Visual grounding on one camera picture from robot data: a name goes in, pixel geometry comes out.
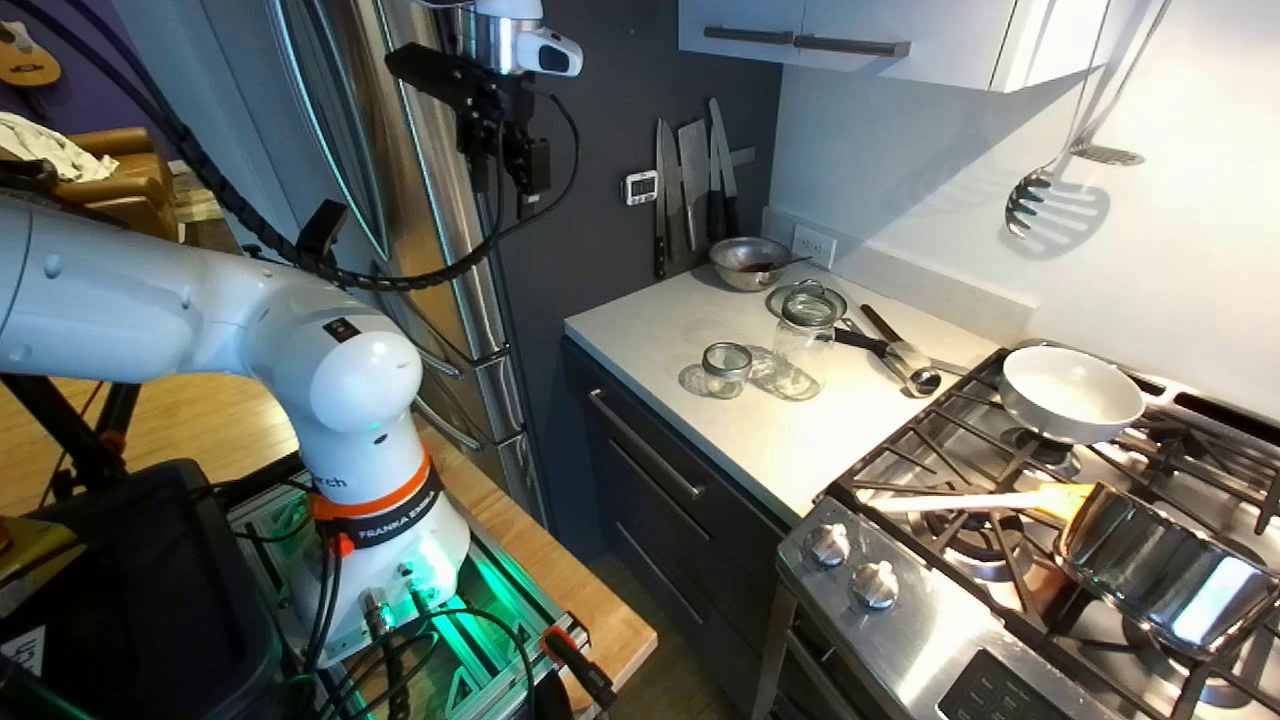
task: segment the stove knob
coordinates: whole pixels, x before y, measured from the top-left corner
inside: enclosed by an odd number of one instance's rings
[[[823,569],[839,569],[847,559],[847,528],[843,525],[820,525],[806,544],[811,559]]]
[[[889,559],[867,559],[851,569],[851,593],[867,603],[867,609],[890,609],[897,603],[897,571]]]

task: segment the wooden surface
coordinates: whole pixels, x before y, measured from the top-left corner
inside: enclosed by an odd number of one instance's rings
[[[87,418],[95,415],[102,398],[102,392],[92,395],[95,382],[64,381],[58,387]],[[532,525],[475,462],[429,426],[424,443],[436,456],[455,508],[511,550],[559,609],[587,625],[587,654],[617,687],[629,682],[652,654],[656,632]],[[142,387],[124,458],[129,469],[148,469],[154,458],[193,456],[206,481],[234,481],[290,447],[290,426],[259,382],[241,377],[177,377]],[[58,447],[24,415],[9,387],[0,387],[0,513],[33,513],[57,462]],[[567,695],[577,716],[593,713],[593,699],[570,678]]]

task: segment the cabinet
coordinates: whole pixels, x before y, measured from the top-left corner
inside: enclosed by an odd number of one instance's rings
[[[1092,66],[1109,0],[680,0],[680,46],[1015,90]]]
[[[567,352],[593,415],[593,474],[610,544],[685,626],[725,695],[748,713],[785,518],[578,346]]]

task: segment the white countertop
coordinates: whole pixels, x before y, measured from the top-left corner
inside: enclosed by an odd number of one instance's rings
[[[877,303],[902,340],[946,364],[972,367],[996,346],[977,332],[811,269],[788,269],[785,280],[799,275],[839,287],[851,308]],[[736,474],[765,508],[799,518],[820,488],[926,398],[906,398],[873,352],[847,345],[811,345],[790,356],[820,381],[814,398],[790,404],[750,382],[731,398],[680,387],[680,367],[696,364],[717,340],[797,346],[797,334],[775,326],[765,295],[767,291],[729,291],[706,269],[696,269],[567,316],[564,332]]]

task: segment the cloth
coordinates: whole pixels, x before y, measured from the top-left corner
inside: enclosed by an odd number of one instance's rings
[[[10,111],[0,111],[0,150],[16,161],[47,161],[58,185],[102,179],[119,166],[119,161],[92,157],[66,134]]]

